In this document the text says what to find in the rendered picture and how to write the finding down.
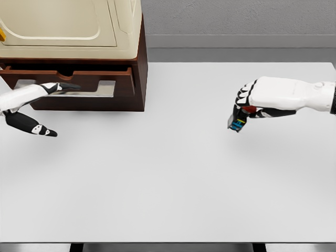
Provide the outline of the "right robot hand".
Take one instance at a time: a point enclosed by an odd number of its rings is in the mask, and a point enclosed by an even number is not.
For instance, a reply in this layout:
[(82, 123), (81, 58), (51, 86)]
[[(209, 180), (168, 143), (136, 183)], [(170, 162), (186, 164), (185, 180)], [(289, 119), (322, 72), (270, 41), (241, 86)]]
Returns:
[(234, 112), (244, 109), (250, 118), (291, 116), (306, 106), (308, 82), (276, 77), (260, 77), (237, 93)]

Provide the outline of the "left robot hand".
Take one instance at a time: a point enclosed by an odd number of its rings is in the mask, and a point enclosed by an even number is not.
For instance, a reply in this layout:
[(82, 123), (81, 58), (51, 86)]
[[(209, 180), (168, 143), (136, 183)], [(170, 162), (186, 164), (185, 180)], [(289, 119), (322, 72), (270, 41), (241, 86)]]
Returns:
[(65, 82), (48, 82), (31, 84), (25, 87), (0, 94), (0, 116), (5, 117), (7, 125), (34, 135), (56, 137), (58, 134), (45, 127), (35, 119), (19, 112), (22, 106), (30, 104), (42, 97), (57, 91), (80, 89), (80, 85)]

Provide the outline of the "brown drawer with silver handle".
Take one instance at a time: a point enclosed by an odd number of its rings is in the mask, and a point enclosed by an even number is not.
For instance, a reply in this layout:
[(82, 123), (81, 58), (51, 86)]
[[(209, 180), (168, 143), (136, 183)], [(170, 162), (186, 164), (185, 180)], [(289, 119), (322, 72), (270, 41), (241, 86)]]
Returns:
[(126, 71), (74, 71), (66, 77), (55, 70), (13, 70), (10, 66), (0, 70), (0, 76), (13, 89), (19, 79), (33, 80), (36, 83), (65, 82), (81, 86), (82, 91), (97, 90), (99, 81), (115, 81), (115, 97), (133, 97), (134, 81), (132, 69)]

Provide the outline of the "brown wooden cabinet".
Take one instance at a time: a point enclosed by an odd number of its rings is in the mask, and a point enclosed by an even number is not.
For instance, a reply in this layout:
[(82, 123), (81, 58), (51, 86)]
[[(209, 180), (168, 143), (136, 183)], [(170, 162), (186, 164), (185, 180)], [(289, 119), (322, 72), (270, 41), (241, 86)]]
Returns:
[[(13, 70), (55, 70), (66, 77), (74, 71), (126, 71), (132, 69), (133, 97), (115, 97), (115, 81), (99, 81), (93, 92), (80, 90), (57, 91), (33, 102), (36, 110), (70, 111), (143, 111), (145, 108), (148, 59), (145, 41), (144, 17), (140, 29), (138, 54), (132, 59), (65, 59), (65, 58), (1, 58), (0, 70), (10, 66)], [(19, 79), (19, 85), (36, 83)]]

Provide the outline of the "cream rounded appliance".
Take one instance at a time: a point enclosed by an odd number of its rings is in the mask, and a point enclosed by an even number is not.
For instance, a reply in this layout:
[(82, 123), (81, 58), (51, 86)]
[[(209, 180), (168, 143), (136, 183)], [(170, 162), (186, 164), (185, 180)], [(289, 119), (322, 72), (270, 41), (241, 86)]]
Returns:
[(141, 23), (141, 0), (0, 0), (0, 57), (132, 59)]

